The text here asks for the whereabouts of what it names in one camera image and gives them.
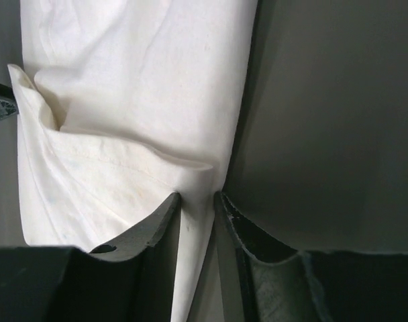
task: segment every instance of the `white cotton sheet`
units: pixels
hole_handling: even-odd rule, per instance
[[[23,0],[19,199],[31,245],[86,251],[183,197],[186,321],[225,180],[256,0]]]

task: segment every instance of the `white fabric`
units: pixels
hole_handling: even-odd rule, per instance
[[[89,251],[183,196],[172,321],[185,321],[223,185],[256,0],[23,0],[21,220]]]

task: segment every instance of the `small hole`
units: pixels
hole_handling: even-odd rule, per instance
[[[114,250],[116,250],[116,246],[104,244],[94,248],[91,254],[104,254],[112,252]]]

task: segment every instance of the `black plastic part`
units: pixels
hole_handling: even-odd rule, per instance
[[[0,84],[0,121],[15,114],[18,114],[18,109],[13,91]]]
[[[215,231],[226,322],[318,321],[297,251],[215,195]]]
[[[318,289],[335,322],[408,322],[408,255],[311,252]]]
[[[170,321],[181,198],[86,254],[0,249],[0,321]]]

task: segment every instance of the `dark gray wall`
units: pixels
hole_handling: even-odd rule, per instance
[[[225,190],[302,248],[408,250],[408,0],[263,0]]]
[[[10,85],[7,64],[21,65],[19,1],[0,1],[0,83]],[[0,122],[0,246],[25,243],[17,191],[16,117]]]

